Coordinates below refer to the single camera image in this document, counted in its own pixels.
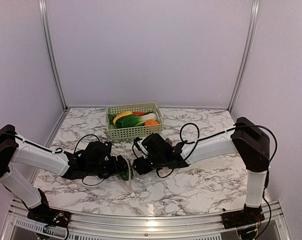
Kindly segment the aluminium frame post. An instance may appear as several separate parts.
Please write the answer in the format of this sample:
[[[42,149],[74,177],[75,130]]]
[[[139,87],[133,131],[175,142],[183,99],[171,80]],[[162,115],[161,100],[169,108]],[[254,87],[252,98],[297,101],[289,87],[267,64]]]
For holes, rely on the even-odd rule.
[[[247,37],[244,45],[243,55],[241,59],[241,63],[239,66],[239,70],[237,73],[237,77],[235,80],[235,85],[231,94],[231,98],[229,101],[229,105],[227,110],[231,113],[233,109],[235,108],[236,101],[238,99],[241,85],[243,83],[245,72],[247,68],[247,64],[250,58],[250,53],[254,44],[254,37],[256,34],[256,27],[258,22],[258,14],[260,10],[260,0],[253,0],[252,1],[252,7],[251,7],[251,13],[250,13],[250,20],[248,25],[248,32]]]
[[[68,110],[68,107],[63,93],[62,84],[60,81],[58,68],[54,56],[54,49],[53,49],[51,33],[49,28],[48,14],[47,14],[47,3],[45,0],[39,0],[38,2],[39,2],[40,18],[42,22],[42,28],[43,28],[43,34],[45,39],[46,50],[48,54],[49,65],[52,71],[53,80],[57,90],[57,95],[59,98],[61,108],[63,109],[63,111],[66,111]]]

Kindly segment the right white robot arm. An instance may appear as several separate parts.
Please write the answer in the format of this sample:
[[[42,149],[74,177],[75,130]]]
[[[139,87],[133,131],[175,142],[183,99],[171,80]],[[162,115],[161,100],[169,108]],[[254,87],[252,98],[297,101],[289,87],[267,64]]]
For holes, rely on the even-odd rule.
[[[268,185],[269,168],[274,152],[270,152],[273,132],[265,126],[257,125],[245,117],[240,117],[232,128],[193,141],[180,138],[175,145],[169,144],[158,133],[145,139],[136,138],[133,151],[140,151],[133,168],[139,175],[168,168],[172,171],[189,167],[211,158],[238,154],[248,171],[245,208],[239,211],[238,219],[249,224],[258,215],[265,189]]]

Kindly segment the fake red carrot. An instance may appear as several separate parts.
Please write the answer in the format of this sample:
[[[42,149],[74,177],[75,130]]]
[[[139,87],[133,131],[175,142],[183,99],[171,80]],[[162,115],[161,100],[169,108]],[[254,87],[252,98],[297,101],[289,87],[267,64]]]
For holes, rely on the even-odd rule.
[[[134,116],[138,116],[138,117],[146,115],[145,112],[133,112],[132,114],[133,114]]]

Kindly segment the fake green leafy vegetable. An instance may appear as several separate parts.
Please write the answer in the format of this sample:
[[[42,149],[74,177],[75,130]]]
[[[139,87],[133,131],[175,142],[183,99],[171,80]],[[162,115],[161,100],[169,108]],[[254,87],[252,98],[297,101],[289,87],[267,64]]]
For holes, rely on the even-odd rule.
[[[154,113],[148,113],[146,115],[143,116],[135,116],[135,115],[128,115],[125,117],[120,118],[117,122],[116,122],[116,127],[117,128],[133,128],[133,127],[139,127],[144,125],[144,123],[147,120],[156,120],[157,117]]]

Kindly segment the front aluminium frame rail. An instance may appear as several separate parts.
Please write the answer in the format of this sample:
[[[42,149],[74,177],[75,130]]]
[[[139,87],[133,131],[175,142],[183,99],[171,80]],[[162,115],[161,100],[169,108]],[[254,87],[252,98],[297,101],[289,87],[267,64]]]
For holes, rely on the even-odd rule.
[[[46,226],[27,218],[14,199],[2,229],[2,240],[290,240],[278,201],[263,204],[265,219],[238,227],[225,225],[233,211],[185,216],[118,216],[72,211],[68,228]]]

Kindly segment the left aluminium frame post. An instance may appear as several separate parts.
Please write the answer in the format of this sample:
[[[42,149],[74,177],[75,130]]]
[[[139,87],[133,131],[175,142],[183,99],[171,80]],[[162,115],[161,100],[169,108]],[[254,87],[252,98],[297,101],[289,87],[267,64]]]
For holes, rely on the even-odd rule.
[[[54,56],[54,49],[53,49],[51,33],[49,28],[48,14],[47,14],[47,3],[45,0],[39,0],[38,2],[39,2],[40,18],[42,22],[42,28],[43,28],[43,34],[45,39],[46,50],[48,54],[49,65],[52,71],[53,80],[57,90],[57,95],[59,98],[61,108],[63,109],[63,111],[66,111],[68,110],[68,107],[63,93],[62,84],[60,81],[58,68]]]

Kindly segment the fake orange tangerine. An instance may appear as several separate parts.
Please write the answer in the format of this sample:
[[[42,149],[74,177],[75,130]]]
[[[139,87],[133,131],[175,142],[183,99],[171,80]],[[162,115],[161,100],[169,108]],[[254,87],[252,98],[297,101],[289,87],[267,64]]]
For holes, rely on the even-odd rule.
[[[145,126],[154,126],[154,125],[158,125],[159,123],[156,121],[156,120],[153,120],[153,119],[151,119],[151,120],[147,120],[145,123],[144,123],[144,125]]]

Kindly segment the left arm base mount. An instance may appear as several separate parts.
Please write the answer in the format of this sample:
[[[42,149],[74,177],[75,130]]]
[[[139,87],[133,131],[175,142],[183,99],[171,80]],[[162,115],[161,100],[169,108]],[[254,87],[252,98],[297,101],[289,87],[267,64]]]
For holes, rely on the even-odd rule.
[[[44,192],[38,189],[40,194],[40,205],[28,208],[27,217],[37,222],[45,223],[48,226],[68,227],[71,213],[65,210],[51,208]]]

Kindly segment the right aluminium frame post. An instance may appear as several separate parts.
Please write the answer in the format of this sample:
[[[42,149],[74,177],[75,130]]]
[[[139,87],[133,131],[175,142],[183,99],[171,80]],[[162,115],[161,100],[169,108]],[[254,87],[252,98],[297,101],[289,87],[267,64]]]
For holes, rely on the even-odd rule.
[[[241,85],[243,83],[245,72],[247,68],[247,64],[250,58],[250,53],[254,44],[254,37],[256,34],[256,27],[258,22],[258,14],[260,10],[260,0],[253,0],[252,1],[252,7],[251,7],[251,13],[250,13],[250,20],[248,25],[248,32],[247,37],[244,45],[243,55],[241,59],[241,63],[239,66],[239,70],[237,73],[237,77],[235,80],[235,85],[231,94],[231,98],[229,101],[229,105],[227,110],[231,113],[233,109],[235,108],[236,101],[238,99]]]

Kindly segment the clear dotted zip bag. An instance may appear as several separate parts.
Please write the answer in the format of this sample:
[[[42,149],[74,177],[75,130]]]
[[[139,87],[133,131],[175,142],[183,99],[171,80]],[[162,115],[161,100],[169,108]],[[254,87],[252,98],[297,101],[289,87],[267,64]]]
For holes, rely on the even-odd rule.
[[[132,165],[133,165],[133,161],[131,160],[131,157],[129,157],[126,153],[124,155],[121,155],[121,156],[123,156],[128,163],[131,162]],[[121,177],[119,176],[119,174],[114,175],[113,178],[115,179],[115,182],[120,187],[122,187],[123,190],[125,190],[128,193],[129,197],[133,198],[133,197],[137,196],[136,190],[133,187],[133,179],[135,178],[135,170],[134,170],[134,178],[130,179],[129,181],[122,180]]]

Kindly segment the fake purple grapes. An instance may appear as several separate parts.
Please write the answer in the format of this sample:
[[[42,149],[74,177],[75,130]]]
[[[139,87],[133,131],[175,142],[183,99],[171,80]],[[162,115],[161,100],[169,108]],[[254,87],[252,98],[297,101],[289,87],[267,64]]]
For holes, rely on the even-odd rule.
[[[167,142],[170,146],[173,145],[173,141],[171,139],[169,139],[169,138],[166,138],[165,142]]]

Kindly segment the green perforated plastic basket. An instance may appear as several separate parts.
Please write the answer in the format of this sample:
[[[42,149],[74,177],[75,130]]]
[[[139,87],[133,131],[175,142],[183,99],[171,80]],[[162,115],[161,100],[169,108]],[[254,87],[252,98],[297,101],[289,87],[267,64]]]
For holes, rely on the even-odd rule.
[[[138,126],[128,128],[117,128],[113,124],[113,119],[120,113],[131,111],[140,113],[154,113],[157,117],[158,125]],[[160,133],[163,119],[156,103],[138,103],[129,105],[109,106],[106,109],[106,132],[111,140],[127,140],[135,137],[144,137],[151,133]]]

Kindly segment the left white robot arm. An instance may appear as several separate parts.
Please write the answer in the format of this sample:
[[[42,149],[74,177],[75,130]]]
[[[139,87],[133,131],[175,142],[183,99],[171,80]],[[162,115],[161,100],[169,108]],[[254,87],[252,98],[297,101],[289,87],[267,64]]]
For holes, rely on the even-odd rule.
[[[130,164],[123,156],[112,156],[112,143],[91,141],[85,149],[73,152],[62,148],[55,150],[38,145],[15,131],[12,125],[0,129],[0,183],[22,200],[30,211],[42,222],[54,218],[45,194],[35,188],[19,171],[15,164],[42,169],[67,180],[84,180],[98,177],[105,180],[121,173],[130,173]]]

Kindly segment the fake yellow lemon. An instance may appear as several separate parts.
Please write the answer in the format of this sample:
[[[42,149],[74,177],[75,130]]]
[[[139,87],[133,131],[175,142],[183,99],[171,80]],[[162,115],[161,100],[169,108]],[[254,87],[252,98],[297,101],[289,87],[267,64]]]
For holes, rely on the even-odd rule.
[[[129,116],[129,115],[132,115],[132,112],[131,111],[125,111],[125,112],[122,112],[120,114],[118,114],[114,119],[113,119],[113,124],[116,125],[116,122],[122,118],[122,117],[126,117],[126,116]]]

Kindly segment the fake green bell pepper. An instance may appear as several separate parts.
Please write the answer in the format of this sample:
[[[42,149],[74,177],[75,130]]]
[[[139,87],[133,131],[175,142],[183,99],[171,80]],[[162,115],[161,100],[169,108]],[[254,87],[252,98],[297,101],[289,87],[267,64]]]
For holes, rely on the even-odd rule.
[[[131,162],[129,162],[129,166],[126,166],[126,170],[119,174],[122,180],[129,181],[134,178],[134,168]]]

